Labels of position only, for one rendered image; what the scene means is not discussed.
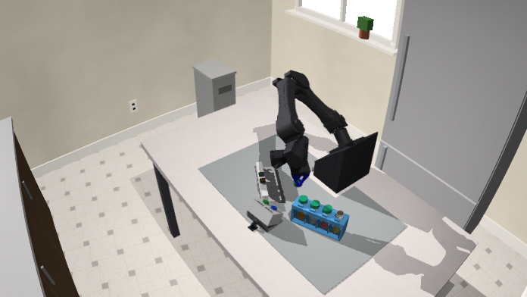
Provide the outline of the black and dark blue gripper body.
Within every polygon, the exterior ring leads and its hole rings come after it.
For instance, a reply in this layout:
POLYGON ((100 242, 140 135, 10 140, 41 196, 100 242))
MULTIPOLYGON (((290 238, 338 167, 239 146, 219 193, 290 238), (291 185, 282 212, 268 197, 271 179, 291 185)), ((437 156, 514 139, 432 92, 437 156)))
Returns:
POLYGON ((306 157, 304 159, 303 165, 301 166, 301 169, 293 169, 292 170, 291 167, 289 166, 292 176, 300 176, 300 175, 304 175, 304 173, 305 174, 310 174, 310 166, 309 166, 308 161, 307 161, 307 156, 308 156, 308 153, 306 154, 306 157))

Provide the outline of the blue tube rack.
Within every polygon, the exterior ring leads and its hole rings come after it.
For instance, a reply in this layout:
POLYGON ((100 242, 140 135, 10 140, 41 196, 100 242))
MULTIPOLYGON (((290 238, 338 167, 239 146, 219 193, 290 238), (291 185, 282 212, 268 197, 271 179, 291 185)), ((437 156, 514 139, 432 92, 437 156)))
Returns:
POLYGON ((336 239, 338 241, 341 240, 341 238, 343 237, 346 231, 350 215, 344 214, 343 219, 340 220, 335 217, 337 210, 332 209, 332 213, 328 215, 328 214, 323 213, 323 207, 325 205, 320 204, 319 209, 316 211, 316 209, 311 208, 312 200, 308 199, 307 204, 302 205, 301 203, 299 203, 298 199, 299 199, 299 196, 296 198, 296 200, 292 204, 292 212, 291 212, 291 220, 290 220, 291 222, 299 224, 303 227, 306 227, 310 230, 321 233, 325 236, 336 239), (299 211, 305 214, 305 219, 298 218, 299 211), (310 216, 315 217, 317 219, 317 222, 315 224, 310 223, 309 221, 310 216), (321 227, 321 221, 327 222, 329 224, 328 227, 323 229, 321 227), (339 233, 332 232, 333 225, 341 228, 339 233))

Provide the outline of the grey flat mat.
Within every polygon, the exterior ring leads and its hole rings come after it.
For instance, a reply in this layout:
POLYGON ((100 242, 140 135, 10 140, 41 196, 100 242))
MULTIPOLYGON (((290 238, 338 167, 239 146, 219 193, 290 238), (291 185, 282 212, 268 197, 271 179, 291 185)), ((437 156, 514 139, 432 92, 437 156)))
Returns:
MULTIPOLYGON (((256 162, 272 167, 270 151, 283 150, 285 144, 275 134, 198 169, 251 225, 248 207, 252 199, 261 198, 256 162)), ((335 198, 309 177, 295 187, 287 163, 275 172, 282 202, 271 204, 284 213, 283 222, 269 232, 255 225, 256 231, 323 295, 407 227, 356 186, 335 198), (299 195, 350 215, 340 241, 290 221, 299 195)))

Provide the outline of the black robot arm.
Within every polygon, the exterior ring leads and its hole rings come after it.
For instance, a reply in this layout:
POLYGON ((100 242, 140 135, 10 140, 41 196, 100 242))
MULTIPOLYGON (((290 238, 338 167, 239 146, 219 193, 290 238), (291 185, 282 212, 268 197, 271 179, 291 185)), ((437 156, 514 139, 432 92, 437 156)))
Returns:
POLYGON ((334 134, 338 147, 329 151, 329 154, 364 139, 363 136, 355 141, 350 138, 345 128, 348 126, 345 118, 339 115, 336 110, 325 105, 313 93, 309 80, 304 74, 290 70, 284 74, 284 77, 284 79, 276 78, 273 80, 273 85, 277 88, 279 95, 276 132, 279 138, 286 143, 285 149, 270 151, 270 163, 274 169, 286 163, 292 170, 301 169, 308 153, 309 139, 303 136, 305 128, 298 119, 295 99, 303 102, 321 120, 329 133, 334 134))

